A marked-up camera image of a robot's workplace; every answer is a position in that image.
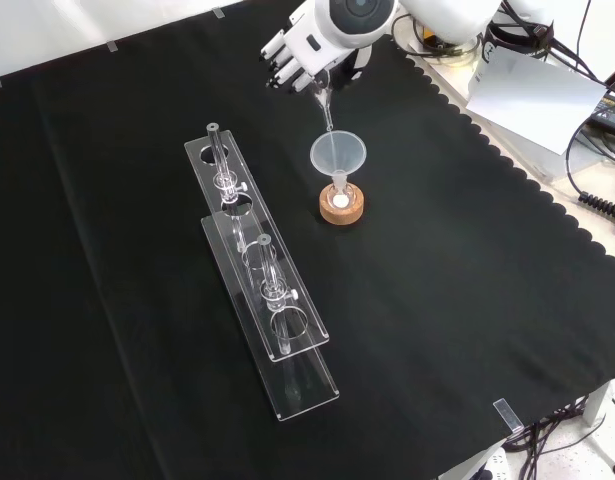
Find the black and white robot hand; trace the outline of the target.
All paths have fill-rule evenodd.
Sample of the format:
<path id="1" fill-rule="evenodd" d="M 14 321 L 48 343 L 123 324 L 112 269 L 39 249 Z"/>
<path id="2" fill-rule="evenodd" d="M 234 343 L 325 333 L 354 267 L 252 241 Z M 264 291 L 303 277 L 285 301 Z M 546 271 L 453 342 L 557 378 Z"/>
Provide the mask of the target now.
<path id="1" fill-rule="evenodd" d="M 371 57 L 372 44 L 385 22 L 352 21 L 345 5 L 305 1 L 289 16 L 260 51 L 269 63 L 267 86 L 300 93 L 316 83 L 340 91 L 360 78 Z"/>

